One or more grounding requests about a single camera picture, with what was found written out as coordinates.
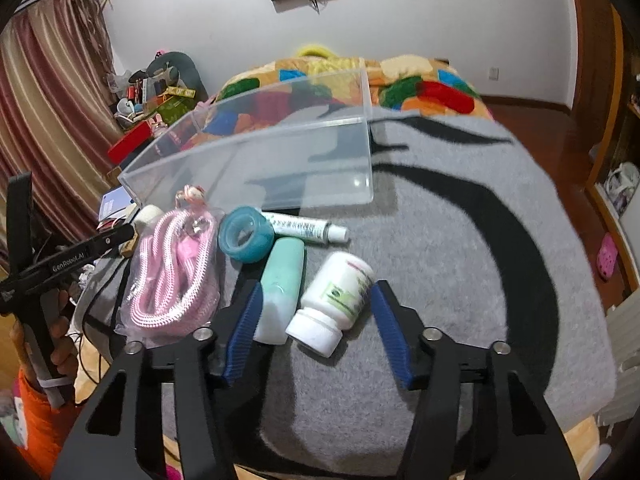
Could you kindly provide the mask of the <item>orange sleeve forearm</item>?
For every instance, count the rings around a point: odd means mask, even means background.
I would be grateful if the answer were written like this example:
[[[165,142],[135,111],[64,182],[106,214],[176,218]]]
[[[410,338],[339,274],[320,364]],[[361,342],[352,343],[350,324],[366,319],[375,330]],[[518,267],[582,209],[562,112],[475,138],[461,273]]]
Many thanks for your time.
[[[23,370],[18,372],[15,385],[18,428],[23,438],[18,449],[40,479],[49,479],[82,406],[70,402],[51,408],[47,396],[32,388]]]

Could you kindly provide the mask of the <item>left hand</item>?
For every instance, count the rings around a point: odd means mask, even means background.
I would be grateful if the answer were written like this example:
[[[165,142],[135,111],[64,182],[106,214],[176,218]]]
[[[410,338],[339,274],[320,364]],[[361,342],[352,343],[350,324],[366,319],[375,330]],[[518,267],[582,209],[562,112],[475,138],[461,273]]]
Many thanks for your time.
[[[50,324],[50,335],[53,338],[54,349],[50,360],[58,372],[63,376],[75,378],[78,371],[77,350],[72,338],[67,335],[70,328],[70,320],[60,315]],[[25,344],[24,330],[21,322],[16,318],[9,331],[9,337],[14,345],[15,353],[20,363],[20,371],[29,387],[38,393],[43,393],[39,385],[37,374],[30,362]]]

